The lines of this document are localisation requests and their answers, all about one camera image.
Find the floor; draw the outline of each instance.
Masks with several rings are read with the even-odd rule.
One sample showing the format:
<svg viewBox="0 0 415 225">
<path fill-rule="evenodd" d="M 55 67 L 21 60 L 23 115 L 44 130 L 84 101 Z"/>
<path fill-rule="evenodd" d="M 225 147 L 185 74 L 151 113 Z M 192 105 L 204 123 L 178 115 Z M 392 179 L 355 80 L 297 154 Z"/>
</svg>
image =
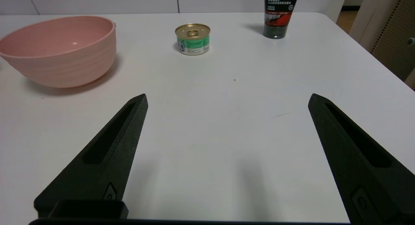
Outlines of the floor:
<svg viewBox="0 0 415 225">
<path fill-rule="evenodd" d="M 351 26 L 356 18 L 358 11 L 342 11 L 338 16 L 337 25 L 346 33 L 350 32 Z"/>
</svg>

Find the pull tab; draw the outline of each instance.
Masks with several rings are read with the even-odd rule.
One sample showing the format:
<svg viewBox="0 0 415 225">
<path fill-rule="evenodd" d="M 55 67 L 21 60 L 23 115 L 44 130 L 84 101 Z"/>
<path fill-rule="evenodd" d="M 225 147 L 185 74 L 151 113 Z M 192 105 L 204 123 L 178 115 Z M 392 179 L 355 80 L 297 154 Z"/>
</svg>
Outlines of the pull tab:
<svg viewBox="0 0 415 225">
<path fill-rule="evenodd" d="M 199 31 L 198 30 L 188 30 L 187 31 L 187 36 L 188 37 L 198 37 L 199 36 Z"/>
</svg>

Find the can label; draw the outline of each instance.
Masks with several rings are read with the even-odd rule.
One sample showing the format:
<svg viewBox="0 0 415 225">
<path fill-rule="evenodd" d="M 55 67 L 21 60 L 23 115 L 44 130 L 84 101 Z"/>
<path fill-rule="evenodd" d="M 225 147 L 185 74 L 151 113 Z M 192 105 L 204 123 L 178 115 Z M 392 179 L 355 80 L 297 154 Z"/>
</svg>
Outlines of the can label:
<svg viewBox="0 0 415 225">
<path fill-rule="evenodd" d="M 265 24 L 286 27 L 297 0 L 265 0 Z"/>
<path fill-rule="evenodd" d="M 182 39 L 177 37 L 178 50 L 186 55 L 199 55 L 209 50 L 209 36 L 203 39 Z"/>
</svg>

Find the scuff mark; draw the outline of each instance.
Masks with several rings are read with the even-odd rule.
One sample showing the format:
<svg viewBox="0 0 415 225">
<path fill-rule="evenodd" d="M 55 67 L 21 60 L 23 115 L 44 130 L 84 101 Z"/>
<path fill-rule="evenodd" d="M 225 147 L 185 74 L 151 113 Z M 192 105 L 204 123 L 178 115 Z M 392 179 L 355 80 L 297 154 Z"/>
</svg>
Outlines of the scuff mark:
<svg viewBox="0 0 415 225">
<path fill-rule="evenodd" d="M 278 118 L 278 117 L 282 117 L 282 116 L 285 116 L 285 115 L 288 115 L 288 114 L 289 114 L 289 112 L 288 113 L 281 114 L 281 115 L 276 116 L 276 117 L 273 117 L 273 119 Z"/>
</svg>

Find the bowl rim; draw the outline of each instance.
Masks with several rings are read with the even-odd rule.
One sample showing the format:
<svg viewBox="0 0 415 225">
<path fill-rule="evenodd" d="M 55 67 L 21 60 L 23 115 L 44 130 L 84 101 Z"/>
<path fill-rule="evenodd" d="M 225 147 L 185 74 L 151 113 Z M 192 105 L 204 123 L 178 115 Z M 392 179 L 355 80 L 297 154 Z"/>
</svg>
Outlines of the bowl rim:
<svg viewBox="0 0 415 225">
<path fill-rule="evenodd" d="M 106 37 L 108 37 L 108 36 L 110 36 L 114 31 L 115 31 L 115 27 L 116 27 L 116 25 L 115 25 L 115 23 L 111 20 L 111 19 L 109 19 L 109 18 L 106 18 L 106 17 L 102 17 L 102 16 L 95 16 L 95 15 L 78 15 L 78 16 L 69 16 L 69 17 L 58 17 L 58 18 L 53 18 L 53 19 L 49 19 L 49 20 L 46 20 L 46 21 L 40 21 L 40 22 L 37 22 L 37 23 L 33 23 L 33 24 L 30 24 L 30 25 L 27 25 L 27 26 L 24 26 L 24 27 L 21 27 L 21 28 L 19 28 L 19 29 L 17 29 L 17 30 L 14 30 L 14 31 L 12 31 L 11 33 L 8 33 L 8 34 L 6 34 L 5 36 L 3 36 L 1 39 L 0 39 L 0 43 L 1 43 L 1 41 L 3 40 L 3 39 L 5 39 L 5 38 L 7 38 L 7 37 L 9 37 L 10 35 L 12 35 L 13 33 L 15 33 L 15 32 L 17 32 L 17 31 L 19 31 L 19 30 L 22 30 L 22 29 L 25 29 L 25 28 L 28 28 L 28 27 L 31 27 L 31 26 L 35 26 L 35 25 L 39 25 L 39 24 L 43 24 L 43 23 L 45 23 L 45 22 L 49 22 L 49 21 L 56 21 L 56 20 L 58 20 L 58 19 L 66 19 L 66 18 L 77 18 L 77 17 L 93 17 L 93 18 L 101 18 L 101 19 L 105 19 L 105 20 L 107 20 L 107 21 L 109 21 L 112 25 L 113 25 L 113 27 L 111 28 L 111 30 L 104 36 L 104 37 L 102 37 L 102 38 L 100 38 L 100 39 L 98 39 L 98 40 L 96 40 L 96 41 L 94 41 L 94 42 L 92 42 L 92 43 L 90 43 L 90 44 L 88 44 L 88 45 L 85 45 L 85 46 L 83 46 L 83 47 L 81 47 L 81 48 L 78 48 L 78 49 L 73 49 L 73 50 L 71 50 L 71 51 L 67 51 L 67 52 L 63 52 L 63 53 L 58 53 L 58 54 L 53 54 L 53 55 L 41 55 L 41 56 L 15 56 L 15 55 L 8 55 L 8 54 L 5 54 L 5 53 L 3 53 L 3 52 L 1 52 L 0 51 L 0 56 L 1 57 L 7 57 L 7 58 L 14 58 L 14 59 L 36 59 L 36 58 L 48 58 L 48 57 L 54 57 L 54 56 L 59 56 L 59 55 L 65 55 L 65 54 L 68 54 L 68 53 L 71 53 L 71 52 L 75 52 L 75 51 L 79 51 L 79 50 L 81 50 L 81 49 L 84 49 L 84 48 L 87 48 L 87 47 L 89 47 L 89 46 L 91 46 L 91 45 L 94 45 L 94 44 L 96 44 L 96 43 L 98 43 L 98 42 L 100 42 L 100 41 L 102 41 L 103 39 L 105 39 Z"/>
</svg>

